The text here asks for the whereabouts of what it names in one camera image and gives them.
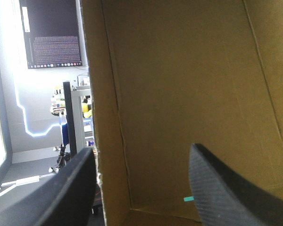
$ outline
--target black rubber object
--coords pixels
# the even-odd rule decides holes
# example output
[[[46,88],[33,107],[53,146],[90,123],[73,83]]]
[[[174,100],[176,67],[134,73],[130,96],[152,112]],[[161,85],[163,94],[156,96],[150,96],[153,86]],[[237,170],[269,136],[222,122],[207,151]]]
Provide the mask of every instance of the black rubber object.
[[[85,226],[96,189],[93,151],[80,151],[57,175],[0,212],[0,226]]]
[[[201,144],[191,147],[189,176],[205,226],[283,226],[283,200],[245,180]]]

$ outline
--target cardboard box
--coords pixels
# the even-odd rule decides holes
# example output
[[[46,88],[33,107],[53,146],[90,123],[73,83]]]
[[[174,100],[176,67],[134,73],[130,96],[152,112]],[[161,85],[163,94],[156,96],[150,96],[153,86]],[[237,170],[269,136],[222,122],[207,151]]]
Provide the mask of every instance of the cardboard box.
[[[183,201],[195,142],[283,197],[283,109],[250,15],[262,6],[82,2],[108,226],[201,225]]]

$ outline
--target metal rack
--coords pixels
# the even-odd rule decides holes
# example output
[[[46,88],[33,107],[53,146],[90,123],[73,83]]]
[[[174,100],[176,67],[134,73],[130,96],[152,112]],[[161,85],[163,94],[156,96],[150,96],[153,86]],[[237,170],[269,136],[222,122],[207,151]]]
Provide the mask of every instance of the metal rack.
[[[63,83],[69,146],[71,156],[87,146],[87,141],[94,141],[92,117],[84,120],[82,114],[82,97],[91,96],[90,86],[71,86],[69,81]]]

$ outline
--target office room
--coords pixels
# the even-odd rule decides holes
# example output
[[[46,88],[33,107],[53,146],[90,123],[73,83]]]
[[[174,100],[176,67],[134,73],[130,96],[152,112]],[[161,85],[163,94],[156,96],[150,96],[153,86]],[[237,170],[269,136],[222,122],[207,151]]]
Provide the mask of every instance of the office room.
[[[283,226],[283,1],[0,1],[0,226]]]

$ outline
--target gray floor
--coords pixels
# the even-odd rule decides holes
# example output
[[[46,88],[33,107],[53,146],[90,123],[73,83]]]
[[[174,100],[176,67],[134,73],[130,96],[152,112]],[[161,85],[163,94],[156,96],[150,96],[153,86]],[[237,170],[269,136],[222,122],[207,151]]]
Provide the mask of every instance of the gray floor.
[[[57,164],[56,160],[57,158],[54,157],[12,164],[5,178],[3,179],[3,183],[32,176],[48,174],[49,167]],[[50,178],[52,177],[47,177],[37,183],[16,187],[9,193],[3,195],[0,197],[0,210],[3,210],[13,203],[23,199],[26,195],[32,193],[42,184],[46,183],[46,181],[48,181]],[[91,214],[88,226],[105,226],[102,209],[99,210],[99,214],[96,216]]]

